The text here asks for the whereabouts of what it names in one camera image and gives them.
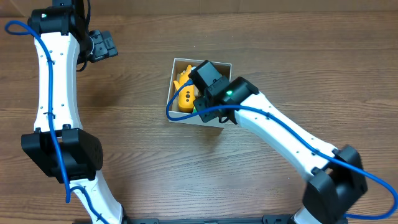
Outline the yellow plastic toy figure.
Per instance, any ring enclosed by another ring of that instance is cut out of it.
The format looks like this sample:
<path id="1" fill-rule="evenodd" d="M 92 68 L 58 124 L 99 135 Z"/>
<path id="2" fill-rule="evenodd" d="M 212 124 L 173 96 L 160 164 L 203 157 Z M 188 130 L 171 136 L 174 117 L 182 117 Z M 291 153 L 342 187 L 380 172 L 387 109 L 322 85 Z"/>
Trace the yellow plastic toy figure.
<path id="1" fill-rule="evenodd" d="M 179 90 L 189 81 L 189 74 L 194 68 L 195 67 L 188 65 L 186 70 L 180 74 L 179 79 L 173 81 L 176 90 Z M 195 99 L 195 87 L 193 85 L 184 87 L 178 94 L 178 109 L 184 113 L 191 113 L 194 108 L 193 101 Z"/>

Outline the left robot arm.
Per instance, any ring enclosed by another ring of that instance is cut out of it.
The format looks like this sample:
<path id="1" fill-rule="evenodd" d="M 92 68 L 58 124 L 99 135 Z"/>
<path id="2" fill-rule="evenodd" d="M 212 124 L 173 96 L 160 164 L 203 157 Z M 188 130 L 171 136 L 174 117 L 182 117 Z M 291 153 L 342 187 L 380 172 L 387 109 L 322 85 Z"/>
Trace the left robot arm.
<path id="1" fill-rule="evenodd" d="M 92 223 L 126 223 L 101 171 L 100 140 L 83 130 L 76 74 L 118 51 L 108 31 L 89 30 L 87 1 L 54 0 L 35 9 L 27 22 L 39 59 L 39 105 L 34 131 L 21 137 L 23 151 L 41 171 L 76 195 Z"/>

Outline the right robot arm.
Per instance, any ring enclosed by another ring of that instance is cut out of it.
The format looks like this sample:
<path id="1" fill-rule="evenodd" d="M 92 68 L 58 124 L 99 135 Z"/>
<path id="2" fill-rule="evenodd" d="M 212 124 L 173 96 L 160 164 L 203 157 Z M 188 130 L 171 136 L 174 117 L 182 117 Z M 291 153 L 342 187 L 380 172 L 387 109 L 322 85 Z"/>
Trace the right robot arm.
<path id="1" fill-rule="evenodd" d="M 368 190 L 361 157 L 351 146 L 337 149 L 283 115 L 242 77 L 193 78 L 202 121 L 226 118 L 252 131 L 290 162 L 306 183 L 303 207 L 290 223 L 344 223 L 347 211 Z"/>

